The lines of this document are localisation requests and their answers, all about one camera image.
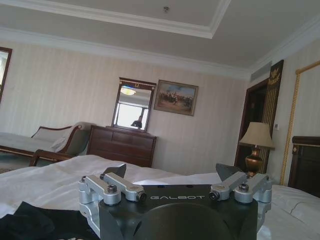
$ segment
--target ceiling light fixture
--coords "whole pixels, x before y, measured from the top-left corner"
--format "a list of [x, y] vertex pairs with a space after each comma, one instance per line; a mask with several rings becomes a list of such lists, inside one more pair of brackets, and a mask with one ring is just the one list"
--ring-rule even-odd
[[128, 96], [132, 96], [134, 94], [136, 94], [136, 91], [131, 89], [130, 87], [127, 86], [123, 86], [120, 90], [121, 93], [128, 95]]
[[170, 7], [164, 6], [163, 7], [163, 11], [164, 11], [165, 14], [167, 14], [170, 11]]

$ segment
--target framed painting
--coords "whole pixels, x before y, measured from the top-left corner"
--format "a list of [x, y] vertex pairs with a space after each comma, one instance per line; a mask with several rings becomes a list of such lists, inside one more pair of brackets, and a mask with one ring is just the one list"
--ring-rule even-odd
[[193, 116], [198, 86], [159, 80], [154, 109]]

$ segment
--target mirror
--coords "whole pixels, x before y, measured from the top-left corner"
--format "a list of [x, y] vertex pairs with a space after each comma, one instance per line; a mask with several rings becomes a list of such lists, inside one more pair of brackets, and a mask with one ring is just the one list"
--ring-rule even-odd
[[0, 47], [0, 103], [4, 91], [12, 49]]
[[146, 132], [156, 85], [120, 77], [112, 126]]

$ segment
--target window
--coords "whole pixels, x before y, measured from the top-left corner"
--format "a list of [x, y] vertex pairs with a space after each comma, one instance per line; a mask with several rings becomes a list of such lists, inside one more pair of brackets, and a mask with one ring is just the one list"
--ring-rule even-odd
[[126, 128], [138, 129], [131, 124], [142, 116], [142, 130], [146, 127], [148, 108], [141, 106], [134, 106], [125, 103], [118, 103], [115, 112], [114, 125]]

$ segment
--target wooden cabinet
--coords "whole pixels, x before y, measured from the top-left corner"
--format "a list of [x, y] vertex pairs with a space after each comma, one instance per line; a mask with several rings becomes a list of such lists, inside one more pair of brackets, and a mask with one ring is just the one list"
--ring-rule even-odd
[[93, 125], [87, 154], [151, 168], [156, 140], [148, 133]]

